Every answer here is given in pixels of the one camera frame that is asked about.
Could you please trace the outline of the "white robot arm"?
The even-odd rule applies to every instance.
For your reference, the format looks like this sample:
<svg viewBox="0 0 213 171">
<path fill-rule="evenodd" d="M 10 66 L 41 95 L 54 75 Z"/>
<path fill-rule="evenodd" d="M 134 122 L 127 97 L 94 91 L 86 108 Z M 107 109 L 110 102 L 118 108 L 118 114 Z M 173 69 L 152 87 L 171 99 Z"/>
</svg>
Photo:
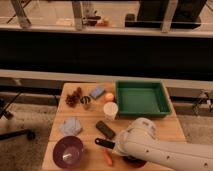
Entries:
<svg viewBox="0 0 213 171">
<path fill-rule="evenodd" d="M 155 132 L 151 120 L 137 118 L 117 135 L 115 151 L 175 171 L 213 171 L 213 146 L 158 140 Z"/>
</svg>

